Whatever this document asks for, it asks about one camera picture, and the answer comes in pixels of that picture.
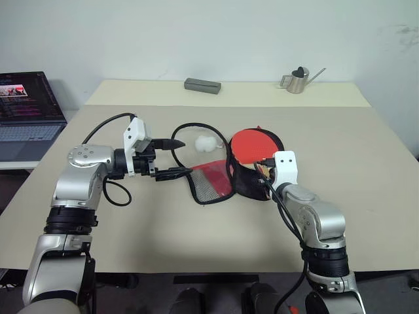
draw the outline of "table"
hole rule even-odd
[[[131,91],[124,94],[120,87],[127,84]],[[228,89],[230,84],[234,93]],[[258,107],[250,107],[248,98],[241,98],[248,96],[254,84],[260,84],[253,95]],[[417,268],[418,163],[353,84],[313,84],[303,94],[292,96],[275,90],[277,94],[266,101],[257,90],[274,88],[272,83],[223,83],[218,96],[179,91],[175,86],[181,89],[182,83],[101,84],[0,216],[0,268],[29,266],[69,149],[102,120],[127,111],[142,117],[156,138],[169,137],[178,125],[192,121],[206,122],[227,138],[256,125],[275,132],[297,155],[299,184],[344,213],[353,270]],[[335,89],[340,91],[338,97]],[[309,93],[317,107],[310,103]],[[153,94],[158,94],[158,101]],[[222,107],[230,102],[221,98],[235,99],[235,105],[245,107]],[[118,119],[91,143],[122,147],[127,125],[128,119]],[[158,152],[156,166],[175,166],[170,152]],[[92,232],[98,272],[301,270],[299,244],[271,201],[235,195],[222,203],[200,206],[193,201],[185,178],[156,183],[137,176],[120,183],[131,191],[133,202],[114,207],[101,199],[99,226]],[[119,197],[118,190],[111,193]]]
[[[77,110],[63,110],[63,114],[65,119],[69,122],[74,115],[76,114]],[[39,164],[39,161],[33,162],[0,162],[0,170],[17,170],[17,169],[34,169]]]

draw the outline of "beige table surface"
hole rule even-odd
[[[0,216],[0,268],[29,266],[67,152],[102,120],[126,111],[142,117],[156,138],[169,137],[178,125],[192,121],[211,124],[227,138],[256,125],[277,133],[297,155],[299,183],[342,209],[353,270],[418,267],[418,163],[373,108],[89,105]],[[127,123],[112,122],[91,143],[122,147]],[[159,152],[156,166],[175,166],[170,152]],[[114,207],[101,199],[99,226],[92,232],[96,271],[301,270],[297,240],[271,201],[235,195],[201,206],[193,201],[185,178],[156,183],[138,176],[120,182],[134,200]],[[119,197],[118,190],[111,193]]]

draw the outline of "white wall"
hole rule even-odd
[[[103,79],[274,81],[298,65],[354,81],[419,154],[417,0],[17,0],[0,72],[43,70],[81,106]]]

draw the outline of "laptop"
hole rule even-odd
[[[66,125],[43,72],[0,74],[0,162],[41,160]]]

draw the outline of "gray eraser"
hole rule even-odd
[[[187,78],[183,83],[186,90],[196,90],[210,94],[218,94],[221,89],[221,83],[211,82],[209,80],[197,80],[196,78]]]

